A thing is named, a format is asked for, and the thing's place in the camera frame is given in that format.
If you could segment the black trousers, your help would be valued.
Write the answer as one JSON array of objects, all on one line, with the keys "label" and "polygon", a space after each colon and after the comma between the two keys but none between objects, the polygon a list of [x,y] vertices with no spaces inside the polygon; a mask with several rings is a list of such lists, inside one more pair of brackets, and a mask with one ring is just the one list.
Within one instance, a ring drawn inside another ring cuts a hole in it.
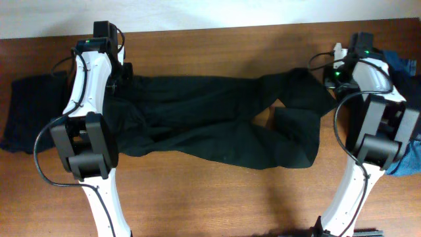
[{"label": "black trousers", "polygon": [[250,169],[312,166],[335,99],[304,68],[255,79],[134,76],[106,95],[118,150],[180,151]]}]

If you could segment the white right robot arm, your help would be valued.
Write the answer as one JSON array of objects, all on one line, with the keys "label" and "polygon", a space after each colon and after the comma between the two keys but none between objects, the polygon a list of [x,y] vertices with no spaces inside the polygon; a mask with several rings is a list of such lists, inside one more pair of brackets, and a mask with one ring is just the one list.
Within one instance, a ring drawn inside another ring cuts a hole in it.
[{"label": "white right robot arm", "polygon": [[348,106],[349,133],[338,144],[347,154],[345,173],[333,201],[311,228],[312,236],[383,236],[379,230],[355,230],[370,191],[394,161],[400,161],[420,116],[393,85],[384,53],[374,36],[357,32],[347,47],[340,43],[321,68],[323,83],[334,91],[338,107]]}]

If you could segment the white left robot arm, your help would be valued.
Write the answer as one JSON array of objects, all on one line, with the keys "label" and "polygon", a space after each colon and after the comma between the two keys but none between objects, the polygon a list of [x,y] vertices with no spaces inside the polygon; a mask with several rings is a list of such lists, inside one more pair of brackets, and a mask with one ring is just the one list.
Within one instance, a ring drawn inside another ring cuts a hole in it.
[{"label": "white left robot arm", "polygon": [[131,236],[116,189],[118,148],[103,116],[112,77],[122,72],[124,47],[108,21],[93,24],[93,36],[77,42],[76,75],[63,119],[50,133],[65,171],[85,192],[99,236]]}]

